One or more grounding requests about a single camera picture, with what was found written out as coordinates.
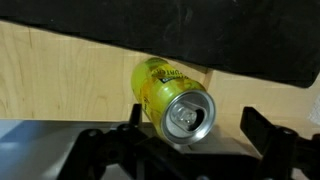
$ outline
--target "can rim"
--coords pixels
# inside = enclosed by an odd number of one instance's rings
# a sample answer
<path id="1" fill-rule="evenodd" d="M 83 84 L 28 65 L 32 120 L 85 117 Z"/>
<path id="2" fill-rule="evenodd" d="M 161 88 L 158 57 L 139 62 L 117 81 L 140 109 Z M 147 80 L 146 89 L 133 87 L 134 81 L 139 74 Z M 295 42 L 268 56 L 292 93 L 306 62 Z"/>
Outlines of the can rim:
<path id="1" fill-rule="evenodd" d="M 174 137 L 171 132 L 169 131 L 167 127 L 167 116 L 168 112 L 171 109 L 171 106 L 177 102 L 179 99 L 181 99 L 184 95 L 187 94 L 198 94 L 202 95 L 207 103 L 208 103 L 208 113 L 205 119 L 209 119 L 209 125 L 203 125 L 205 128 L 198 128 L 194 132 L 190 132 L 189 137 L 185 138 L 179 138 L 179 137 Z M 202 90 L 188 90 L 180 93 L 177 97 L 175 97 L 169 105 L 166 107 L 162 117 L 161 117 L 161 131 L 162 134 L 164 135 L 165 139 L 167 139 L 169 142 L 175 143 L 175 144 L 181 144 L 181 145 L 188 145 L 188 144 L 193 144 L 202 138 L 204 138 L 212 129 L 214 122 L 215 122 L 215 117 L 216 117 L 216 108 L 215 108 L 215 103 L 212 99 L 212 97 L 205 91 Z"/>

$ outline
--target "black bracket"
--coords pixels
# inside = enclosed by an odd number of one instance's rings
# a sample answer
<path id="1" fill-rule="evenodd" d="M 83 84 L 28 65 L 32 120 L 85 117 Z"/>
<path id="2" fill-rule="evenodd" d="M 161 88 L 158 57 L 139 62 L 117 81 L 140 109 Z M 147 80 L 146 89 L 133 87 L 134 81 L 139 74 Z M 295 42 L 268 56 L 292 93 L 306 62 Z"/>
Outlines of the black bracket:
<path id="1" fill-rule="evenodd" d="M 100 179 L 106 166 L 119 164 L 132 179 L 290 179 L 300 168 L 311 179 L 319 177 L 319 136 L 306 140 L 288 128 L 272 125 L 253 108 L 245 108 L 241 129 L 261 159 L 232 154 L 181 154 L 157 137 L 139 130 L 141 105 L 130 120 L 103 134 L 98 129 L 80 133 L 59 180 Z"/>

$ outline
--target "yellow can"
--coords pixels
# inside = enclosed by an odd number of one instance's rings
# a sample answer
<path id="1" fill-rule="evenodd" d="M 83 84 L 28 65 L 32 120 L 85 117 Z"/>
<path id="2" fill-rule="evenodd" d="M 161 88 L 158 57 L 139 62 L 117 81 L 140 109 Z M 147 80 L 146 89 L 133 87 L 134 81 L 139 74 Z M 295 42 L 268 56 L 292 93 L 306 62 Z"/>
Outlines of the yellow can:
<path id="1" fill-rule="evenodd" d="M 134 69 L 131 86 L 160 137 L 192 144 L 210 132 L 215 106 L 205 88 L 167 61 L 151 58 Z"/>

